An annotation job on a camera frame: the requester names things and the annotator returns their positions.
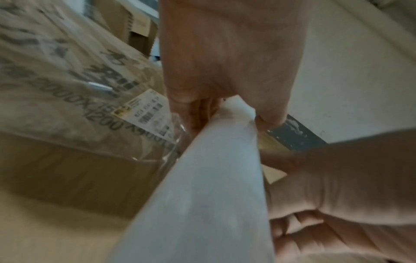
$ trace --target white tube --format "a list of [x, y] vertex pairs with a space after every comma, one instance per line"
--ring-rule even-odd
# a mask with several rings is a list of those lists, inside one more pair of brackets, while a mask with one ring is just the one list
[[108, 263], [272, 263], [254, 110], [227, 100]]

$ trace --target human hand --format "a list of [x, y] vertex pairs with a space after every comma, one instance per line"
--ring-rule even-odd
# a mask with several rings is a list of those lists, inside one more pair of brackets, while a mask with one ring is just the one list
[[311, 0], [160, 0], [160, 48], [172, 112], [198, 134], [240, 95], [261, 131], [286, 119]]
[[321, 253], [416, 262], [416, 131], [261, 159], [288, 174], [267, 191], [278, 262]]

